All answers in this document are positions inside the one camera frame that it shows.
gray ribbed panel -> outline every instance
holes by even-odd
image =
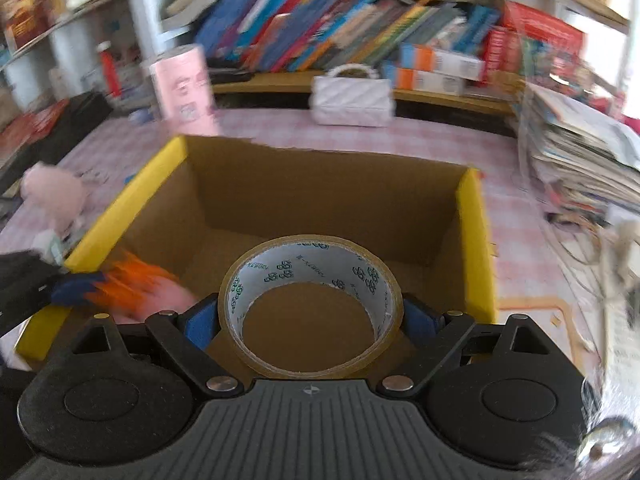
[[[38,458],[15,480],[506,480],[460,456],[410,402],[365,381],[257,381],[207,402],[184,436],[127,465],[81,468]]]

handbag handle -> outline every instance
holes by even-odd
[[[347,63],[337,66],[329,70],[329,72],[326,73],[326,76],[336,77],[338,74],[344,72],[345,70],[362,70],[369,76],[370,79],[378,79],[378,72],[376,70],[373,70],[370,66],[362,65],[360,63]]]

tape roll inner core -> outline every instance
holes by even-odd
[[[366,251],[358,253],[347,243],[300,237],[241,258],[231,276],[225,278],[224,317],[232,339],[251,360],[274,372],[289,373],[264,362],[242,341],[244,319],[255,301],[265,292],[290,283],[317,283],[331,286],[355,298],[366,311],[373,328],[373,349],[386,335],[398,328],[399,288],[388,269]]]

pink checkered tablecloth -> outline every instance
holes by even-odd
[[[540,230],[542,210],[522,187],[515,139],[403,118],[394,119],[387,128],[320,126],[307,110],[220,110],[219,118],[224,135],[278,148],[392,153],[478,168],[495,245],[498,297],[556,296],[577,304],[575,291]],[[111,120],[60,162],[62,168],[84,173],[84,178],[97,183],[85,227],[122,190],[125,178],[139,171],[163,144],[156,123],[133,126],[126,119]],[[42,212],[24,204],[0,233],[0,253],[27,249],[46,228]]]

metal screw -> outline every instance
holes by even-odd
[[[407,392],[414,387],[414,382],[404,375],[389,375],[382,379],[382,385],[390,392]]]
[[[230,392],[238,387],[238,381],[233,377],[218,376],[212,377],[207,381],[207,388],[214,392]]]

